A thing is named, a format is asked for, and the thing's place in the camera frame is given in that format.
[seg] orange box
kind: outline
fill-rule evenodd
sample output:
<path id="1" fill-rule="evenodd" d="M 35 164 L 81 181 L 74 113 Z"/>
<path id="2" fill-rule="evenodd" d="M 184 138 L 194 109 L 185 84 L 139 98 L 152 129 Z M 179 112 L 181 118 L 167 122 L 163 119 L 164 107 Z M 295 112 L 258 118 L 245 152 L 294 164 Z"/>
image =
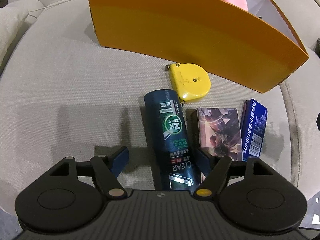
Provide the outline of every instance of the orange box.
<path id="1" fill-rule="evenodd" d="M 101 46 L 195 63 L 261 93 L 308 59 L 273 0 L 247 0 L 248 12 L 222 0 L 89 0 L 89 4 Z"/>

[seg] dark blue bottle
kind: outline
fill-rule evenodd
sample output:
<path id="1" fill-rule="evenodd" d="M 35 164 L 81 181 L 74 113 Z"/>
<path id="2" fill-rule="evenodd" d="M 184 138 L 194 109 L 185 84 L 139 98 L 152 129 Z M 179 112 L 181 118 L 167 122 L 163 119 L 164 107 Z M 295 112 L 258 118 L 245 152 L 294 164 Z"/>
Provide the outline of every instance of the dark blue bottle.
<path id="1" fill-rule="evenodd" d="M 144 96 L 144 102 L 162 190 L 188 189 L 193 193 L 200 183 L 200 172 L 191 153 L 177 92 L 155 90 Z"/>

